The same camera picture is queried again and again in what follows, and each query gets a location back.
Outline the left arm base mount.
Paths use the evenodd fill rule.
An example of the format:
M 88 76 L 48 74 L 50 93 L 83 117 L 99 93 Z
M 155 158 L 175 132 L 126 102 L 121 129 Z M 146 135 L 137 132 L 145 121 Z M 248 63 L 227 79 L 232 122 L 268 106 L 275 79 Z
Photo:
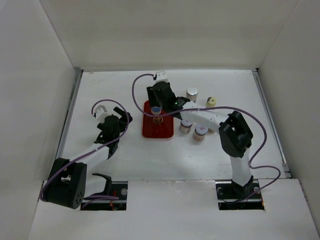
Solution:
M 125 211 L 129 183 L 114 181 L 111 176 L 93 173 L 86 183 L 81 211 Z

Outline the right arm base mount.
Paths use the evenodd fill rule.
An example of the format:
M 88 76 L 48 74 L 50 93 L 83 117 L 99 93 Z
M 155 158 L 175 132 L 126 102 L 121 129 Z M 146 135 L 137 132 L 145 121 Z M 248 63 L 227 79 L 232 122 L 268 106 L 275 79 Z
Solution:
M 215 183 L 218 208 L 222 211 L 264 210 L 265 205 L 260 191 L 259 182 L 254 180 L 244 189 L 237 187 L 231 181 Z

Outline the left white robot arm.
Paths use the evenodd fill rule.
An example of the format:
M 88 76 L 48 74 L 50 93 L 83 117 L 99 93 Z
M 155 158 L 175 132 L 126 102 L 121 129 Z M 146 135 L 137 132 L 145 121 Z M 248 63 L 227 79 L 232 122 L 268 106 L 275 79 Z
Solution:
M 115 154 L 120 138 L 133 120 L 124 109 L 115 107 L 113 111 L 115 114 L 108 114 L 100 105 L 94 113 L 100 133 L 93 144 L 79 155 L 70 159 L 59 157 L 53 162 L 40 191 L 41 201 L 77 209 L 96 200 L 118 200 L 112 193 L 112 178 L 95 172 L 95 167 Z

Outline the blue label shaker bottle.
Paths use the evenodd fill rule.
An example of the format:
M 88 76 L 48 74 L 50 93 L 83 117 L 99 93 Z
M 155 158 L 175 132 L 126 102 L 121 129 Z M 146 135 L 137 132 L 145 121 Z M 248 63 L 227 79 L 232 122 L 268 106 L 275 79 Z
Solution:
M 162 107 L 161 106 L 153 106 L 150 108 L 150 112 L 153 118 L 161 117 Z

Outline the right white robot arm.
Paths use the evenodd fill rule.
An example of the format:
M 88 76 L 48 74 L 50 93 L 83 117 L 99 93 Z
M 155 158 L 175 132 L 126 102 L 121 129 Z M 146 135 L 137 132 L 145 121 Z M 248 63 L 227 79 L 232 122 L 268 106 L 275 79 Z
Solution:
M 186 97 L 177 97 L 165 81 L 148 86 L 146 91 L 151 107 L 161 107 L 169 116 L 207 127 L 219 135 L 222 149 L 230 157 L 231 190 L 236 197 L 245 197 L 253 182 L 249 167 L 253 133 L 243 115 L 237 110 L 229 114 L 207 110 Z

